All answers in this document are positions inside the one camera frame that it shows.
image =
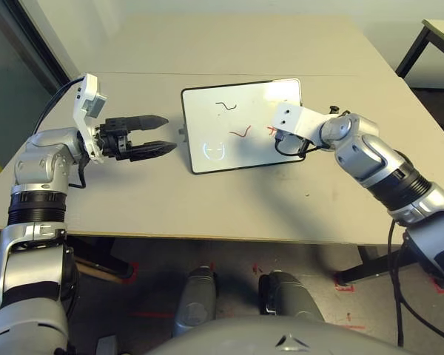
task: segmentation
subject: floor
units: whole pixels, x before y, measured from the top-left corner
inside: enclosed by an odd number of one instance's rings
[[[444,92],[416,89],[414,93],[444,128]],[[334,283],[333,271],[360,263],[355,246],[119,238],[112,254],[133,263],[137,277],[125,285],[81,278],[70,335],[83,354],[94,354],[98,338],[111,334],[117,335],[120,351],[132,355],[170,339],[186,276],[199,265],[211,266],[218,274],[217,318],[257,314],[259,276],[282,269],[309,289],[327,322],[396,343],[387,276],[348,288]],[[401,280],[412,307],[444,330],[444,293],[418,265],[402,269]],[[416,354],[444,354],[444,340],[403,313],[405,348]]]

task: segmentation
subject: white table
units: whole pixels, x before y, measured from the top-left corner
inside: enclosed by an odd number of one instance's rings
[[[186,87],[279,78],[279,75],[162,75],[95,72],[109,100],[105,118],[158,114],[170,123],[133,132],[134,143],[163,139],[178,148],[162,158],[130,163],[106,159],[86,168],[88,187],[67,198],[72,234],[282,240],[305,243],[386,243],[389,216],[368,191],[334,161],[316,152],[302,163],[193,175],[178,129]],[[381,136],[405,152],[444,188],[444,133],[403,80],[386,75],[298,76],[303,102],[327,111],[336,104],[380,125]],[[42,129],[72,125],[73,90]],[[13,164],[0,175],[0,228],[7,220]],[[400,243],[400,229],[394,242]]]

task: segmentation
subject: smiley face drawing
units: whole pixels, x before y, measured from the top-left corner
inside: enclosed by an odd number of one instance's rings
[[[222,160],[225,158],[225,144],[222,142],[213,145],[204,143],[202,151],[209,160]]]

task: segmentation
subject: whiteboard frame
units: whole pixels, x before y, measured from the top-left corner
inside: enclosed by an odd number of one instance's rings
[[[186,142],[187,142],[187,149],[189,153],[189,165],[191,172],[194,175],[203,175],[203,174],[211,174],[213,172],[229,172],[232,170],[239,170],[239,169],[250,169],[250,168],[256,168],[260,166],[271,166],[271,165],[278,165],[278,164],[286,164],[286,163],[299,163],[300,161],[303,161],[301,158],[296,158],[293,160],[287,160],[287,161],[278,161],[276,163],[266,163],[266,164],[258,164],[258,165],[250,165],[250,166],[240,166],[235,168],[228,168],[228,169],[219,169],[219,170],[209,170],[206,172],[195,172],[192,165],[192,157],[191,157],[191,148],[189,144],[189,131],[187,129],[187,119],[186,119],[186,111],[184,109],[184,93],[186,91],[192,91],[192,90],[198,90],[198,89],[215,89],[219,87],[238,87],[242,85],[250,85],[250,84],[267,84],[272,83],[275,81],[285,81],[285,80],[296,80],[299,83],[299,93],[300,93],[300,106],[303,106],[303,95],[302,95],[302,89],[301,89],[301,82],[298,78],[279,78],[279,79],[272,79],[272,80],[263,80],[263,81],[248,81],[243,83],[235,83],[235,84],[222,84],[222,85],[213,85],[213,86],[207,86],[207,87],[188,87],[186,89],[181,90],[181,106],[183,108],[183,119],[184,119],[184,134],[186,136]]]

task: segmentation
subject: black rubber joint cover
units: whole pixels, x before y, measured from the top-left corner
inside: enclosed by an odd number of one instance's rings
[[[411,164],[403,163],[368,190],[389,211],[395,211],[414,202],[431,188],[427,181]]]
[[[13,194],[8,224],[64,222],[66,195],[53,191],[26,191]]]

